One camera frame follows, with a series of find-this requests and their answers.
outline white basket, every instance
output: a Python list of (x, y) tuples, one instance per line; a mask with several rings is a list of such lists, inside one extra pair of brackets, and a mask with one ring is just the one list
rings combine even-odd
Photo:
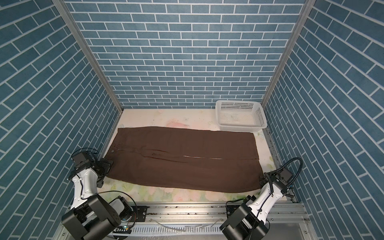
[(221, 131), (257, 132), (267, 126), (263, 107), (252, 101), (218, 100), (216, 119)]

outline brown trousers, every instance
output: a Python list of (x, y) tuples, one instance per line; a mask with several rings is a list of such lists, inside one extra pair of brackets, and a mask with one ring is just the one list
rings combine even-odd
[(247, 192), (263, 174), (248, 132), (119, 128), (105, 158), (108, 177), (145, 186)]

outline blue brick wall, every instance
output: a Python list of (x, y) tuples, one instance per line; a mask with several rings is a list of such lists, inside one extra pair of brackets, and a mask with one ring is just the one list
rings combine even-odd
[(383, 13), (317, 0), (265, 108), (319, 239), (384, 239)]
[(46, 239), (72, 201), (70, 154), (117, 111), (50, 0), (0, 1), (0, 239)]
[(261, 101), (303, 2), (66, 1), (124, 108)]

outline table surface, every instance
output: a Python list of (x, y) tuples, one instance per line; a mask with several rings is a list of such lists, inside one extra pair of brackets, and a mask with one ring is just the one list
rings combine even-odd
[[(211, 131), (220, 130), (216, 122), (214, 109), (125, 109), (118, 122), (118, 128), (146, 126)], [(112, 144), (116, 134), (117, 129), (114, 131), (112, 140), (108, 143), (108, 148)], [(254, 135), (260, 158), (259, 161), (263, 171), (270, 172), (275, 170), (276, 168), (264, 138), (263, 131), (260, 130), (259, 132), (254, 133)], [(137, 202), (228, 201), (244, 198), (247, 195), (255, 195), (257, 197), (260, 192), (260, 190), (255, 190), (244, 193), (222, 193), (190, 189), (149, 187), (114, 180), (108, 177), (105, 177), (103, 187), (98, 190), (99, 192), (109, 190), (123, 191), (129, 194)], [(119, 193), (106, 193), (103, 194), (103, 197), (107, 201), (111, 201), (118, 195)]]

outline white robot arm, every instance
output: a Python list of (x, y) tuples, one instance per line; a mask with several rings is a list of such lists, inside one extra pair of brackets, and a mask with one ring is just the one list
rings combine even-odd
[[(112, 161), (105, 159), (98, 161), (90, 151), (79, 152), (72, 159), (74, 170), (69, 180), (74, 183), (74, 199), (71, 210), (62, 216), (62, 223), (75, 240), (102, 240), (119, 227), (122, 219), (132, 218), (135, 214), (134, 209), (121, 196), (107, 203), (97, 193), (97, 187), (103, 185), (104, 176), (109, 172)], [(300, 166), (293, 175), (285, 167), (295, 160), (300, 160)], [(302, 159), (296, 157), (281, 168), (264, 173), (264, 177), (260, 180), (262, 189), (259, 197), (248, 196), (221, 225), (220, 230), (225, 237), (228, 240), (263, 238), (269, 230), (265, 226), (269, 211), (284, 195), (288, 195), (288, 187), (297, 178), (302, 166)]]
[[(291, 162), (299, 160), (300, 166), (295, 175), (287, 168)], [(303, 160), (295, 157), (281, 168), (264, 173), (261, 179), (263, 186), (258, 198), (248, 196), (242, 205), (230, 215), (220, 226), (228, 240), (260, 240), (268, 232), (265, 226), (266, 218), (272, 206), (284, 195), (288, 195), (288, 187), (296, 180), (303, 167)]]

